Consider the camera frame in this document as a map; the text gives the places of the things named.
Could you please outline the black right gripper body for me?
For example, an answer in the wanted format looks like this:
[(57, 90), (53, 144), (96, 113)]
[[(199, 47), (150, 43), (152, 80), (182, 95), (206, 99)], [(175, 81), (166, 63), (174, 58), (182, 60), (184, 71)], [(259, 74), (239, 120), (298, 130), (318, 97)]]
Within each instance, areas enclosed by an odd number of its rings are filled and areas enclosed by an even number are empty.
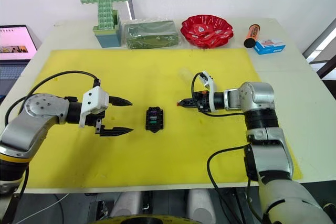
[(210, 112), (209, 91), (195, 91), (194, 98), (199, 111)]

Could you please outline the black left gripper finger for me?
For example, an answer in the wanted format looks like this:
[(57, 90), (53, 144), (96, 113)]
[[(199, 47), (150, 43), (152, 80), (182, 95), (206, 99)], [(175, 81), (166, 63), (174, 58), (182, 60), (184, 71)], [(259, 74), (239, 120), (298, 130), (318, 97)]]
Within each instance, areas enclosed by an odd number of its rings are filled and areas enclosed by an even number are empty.
[(103, 126), (100, 129), (99, 135), (102, 137), (114, 137), (127, 134), (133, 131), (133, 129), (127, 127), (113, 127), (112, 129), (105, 129)]
[(113, 106), (132, 106), (133, 103), (130, 102), (129, 100), (120, 98), (120, 97), (114, 97), (114, 96), (109, 96), (109, 103)]

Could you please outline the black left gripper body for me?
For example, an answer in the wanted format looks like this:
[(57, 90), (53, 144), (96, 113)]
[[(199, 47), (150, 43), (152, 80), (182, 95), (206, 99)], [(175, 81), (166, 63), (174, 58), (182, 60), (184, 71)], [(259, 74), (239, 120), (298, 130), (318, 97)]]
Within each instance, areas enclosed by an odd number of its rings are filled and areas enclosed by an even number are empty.
[(102, 124), (102, 120), (105, 117), (105, 111), (102, 111), (98, 114), (92, 114), (86, 116), (85, 126), (92, 126), (95, 128), (96, 133), (103, 132), (104, 125)]

